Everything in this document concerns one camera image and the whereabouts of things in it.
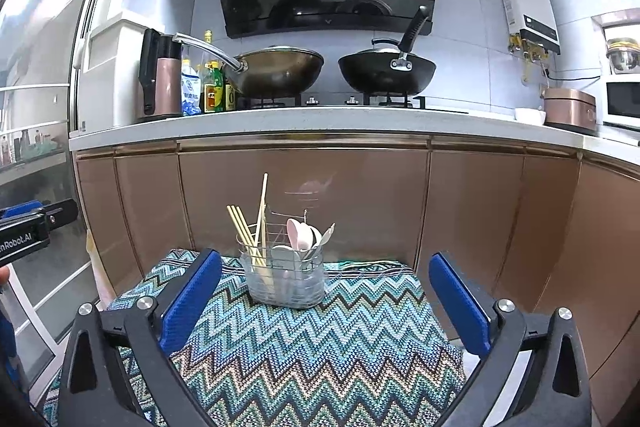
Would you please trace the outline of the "white pink ceramic spoon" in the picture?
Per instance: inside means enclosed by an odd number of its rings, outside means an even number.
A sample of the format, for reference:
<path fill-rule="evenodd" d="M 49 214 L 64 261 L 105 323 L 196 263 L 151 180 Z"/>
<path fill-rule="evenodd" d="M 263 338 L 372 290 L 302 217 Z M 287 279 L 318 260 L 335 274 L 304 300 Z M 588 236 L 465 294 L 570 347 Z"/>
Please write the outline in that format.
<path fill-rule="evenodd" d="M 321 234 L 317 229 L 306 222 L 299 222 L 297 225 L 297 249 L 299 251 L 311 251 L 316 247 L 321 239 Z"/>

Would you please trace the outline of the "zigzag knitted cloth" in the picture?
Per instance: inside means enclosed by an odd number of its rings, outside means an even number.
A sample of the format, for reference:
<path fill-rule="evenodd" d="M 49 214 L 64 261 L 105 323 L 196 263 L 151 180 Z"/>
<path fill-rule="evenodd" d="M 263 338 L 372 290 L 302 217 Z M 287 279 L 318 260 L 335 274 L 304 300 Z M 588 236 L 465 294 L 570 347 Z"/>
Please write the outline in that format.
<path fill-rule="evenodd" d="M 396 260 L 324 264 L 309 309 L 250 297 L 239 257 L 179 351 L 158 294 L 198 251 L 174 249 L 104 311 L 81 309 L 39 417 L 48 426 L 433 426 L 465 384 L 421 283 Z"/>

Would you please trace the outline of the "white spoon in holder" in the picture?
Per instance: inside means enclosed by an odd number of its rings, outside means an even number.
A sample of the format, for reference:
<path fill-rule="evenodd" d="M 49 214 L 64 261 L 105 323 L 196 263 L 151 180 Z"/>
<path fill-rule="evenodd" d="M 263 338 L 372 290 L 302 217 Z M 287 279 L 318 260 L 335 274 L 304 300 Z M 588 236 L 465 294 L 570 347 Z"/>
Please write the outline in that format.
<path fill-rule="evenodd" d="M 308 251 L 306 251 L 306 255 L 304 257 L 305 260 L 311 259 L 315 254 L 318 254 L 318 252 L 321 251 L 322 246 L 326 245 L 326 243 L 331 239 L 334 229 L 335 225 L 331 225 L 323 234 L 321 234 L 317 228 L 309 225 L 309 230 L 314 234 L 314 243 Z"/>

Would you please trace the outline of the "white countertop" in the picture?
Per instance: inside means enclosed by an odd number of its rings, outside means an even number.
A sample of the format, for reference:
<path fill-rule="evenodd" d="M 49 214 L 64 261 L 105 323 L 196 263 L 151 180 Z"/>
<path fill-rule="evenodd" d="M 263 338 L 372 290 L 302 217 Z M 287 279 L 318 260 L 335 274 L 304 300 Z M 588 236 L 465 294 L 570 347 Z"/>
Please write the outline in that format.
<path fill-rule="evenodd" d="M 424 133 L 556 145 L 637 167 L 636 146 L 576 132 L 523 124 L 503 115 L 372 106 L 287 107 L 169 118 L 93 132 L 76 131 L 68 146 L 90 148 L 209 136 L 290 132 Z"/>

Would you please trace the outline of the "white bowl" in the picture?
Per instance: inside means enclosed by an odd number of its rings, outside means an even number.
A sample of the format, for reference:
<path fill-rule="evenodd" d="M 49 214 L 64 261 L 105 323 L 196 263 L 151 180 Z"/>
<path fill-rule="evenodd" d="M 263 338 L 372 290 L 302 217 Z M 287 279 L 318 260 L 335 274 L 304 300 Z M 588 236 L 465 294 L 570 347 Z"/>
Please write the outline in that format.
<path fill-rule="evenodd" d="M 546 121 L 546 112 L 542 109 L 518 107 L 514 109 L 514 119 L 521 124 L 543 126 Z"/>

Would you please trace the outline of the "green oil bottle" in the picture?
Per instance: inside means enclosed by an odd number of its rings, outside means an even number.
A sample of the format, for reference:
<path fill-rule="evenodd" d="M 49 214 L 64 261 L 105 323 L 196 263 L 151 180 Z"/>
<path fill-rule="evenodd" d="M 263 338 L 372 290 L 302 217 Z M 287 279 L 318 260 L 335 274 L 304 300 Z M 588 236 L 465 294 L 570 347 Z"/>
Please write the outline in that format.
<path fill-rule="evenodd" d="M 224 73 L 217 61 L 209 61 L 203 69 L 202 111 L 205 114 L 218 113 L 224 110 Z"/>

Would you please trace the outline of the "pink thermos kettle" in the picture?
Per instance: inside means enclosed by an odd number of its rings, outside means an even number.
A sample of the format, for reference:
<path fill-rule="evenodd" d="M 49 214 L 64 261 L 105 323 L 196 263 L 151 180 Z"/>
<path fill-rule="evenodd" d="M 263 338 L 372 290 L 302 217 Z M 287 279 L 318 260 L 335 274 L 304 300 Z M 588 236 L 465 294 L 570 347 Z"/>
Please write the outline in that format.
<path fill-rule="evenodd" d="M 182 115 L 182 44 L 171 35 L 146 28 L 138 70 L 137 121 Z"/>

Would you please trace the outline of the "white salt bag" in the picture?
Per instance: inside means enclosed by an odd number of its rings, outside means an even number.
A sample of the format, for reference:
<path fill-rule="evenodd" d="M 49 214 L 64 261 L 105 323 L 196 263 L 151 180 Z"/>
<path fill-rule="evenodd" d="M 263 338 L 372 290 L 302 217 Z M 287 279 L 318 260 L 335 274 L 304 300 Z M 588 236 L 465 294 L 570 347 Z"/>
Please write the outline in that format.
<path fill-rule="evenodd" d="M 184 58 L 181 63 L 181 108 L 183 116 L 196 116 L 202 113 L 201 78 L 191 66 L 191 61 Z"/>

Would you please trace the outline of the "pink rice cooker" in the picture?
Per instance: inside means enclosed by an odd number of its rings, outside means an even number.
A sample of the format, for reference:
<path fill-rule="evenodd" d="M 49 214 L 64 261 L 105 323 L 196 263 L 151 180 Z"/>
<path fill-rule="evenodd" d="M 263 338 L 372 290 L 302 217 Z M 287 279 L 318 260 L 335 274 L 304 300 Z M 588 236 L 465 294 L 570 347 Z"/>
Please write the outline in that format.
<path fill-rule="evenodd" d="M 597 134 L 597 101 L 584 91 L 568 88 L 544 90 L 544 124 L 589 135 Z"/>

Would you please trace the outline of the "white microwave oven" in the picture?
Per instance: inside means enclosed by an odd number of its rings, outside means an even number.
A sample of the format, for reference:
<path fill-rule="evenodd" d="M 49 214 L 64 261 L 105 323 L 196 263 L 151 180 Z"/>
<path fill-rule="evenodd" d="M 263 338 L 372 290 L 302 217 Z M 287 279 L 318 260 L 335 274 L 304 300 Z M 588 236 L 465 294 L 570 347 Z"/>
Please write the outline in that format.
<path fill-rule="evenodd" d="M 611 78 L 606 82 L 603 122 L 610 126 L 639 130 L 640 83 Z"/>

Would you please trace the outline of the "white gas water heater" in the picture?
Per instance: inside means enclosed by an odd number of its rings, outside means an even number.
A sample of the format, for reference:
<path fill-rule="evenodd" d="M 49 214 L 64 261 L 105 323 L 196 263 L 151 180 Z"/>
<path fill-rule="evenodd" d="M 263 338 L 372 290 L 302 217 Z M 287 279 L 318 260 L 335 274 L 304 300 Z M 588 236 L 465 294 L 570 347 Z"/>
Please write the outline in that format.
<path fill-rule="evenodd" d="M 560 38 L 550 0 L 502 0 L 511 35 L 561 54 Z"/>

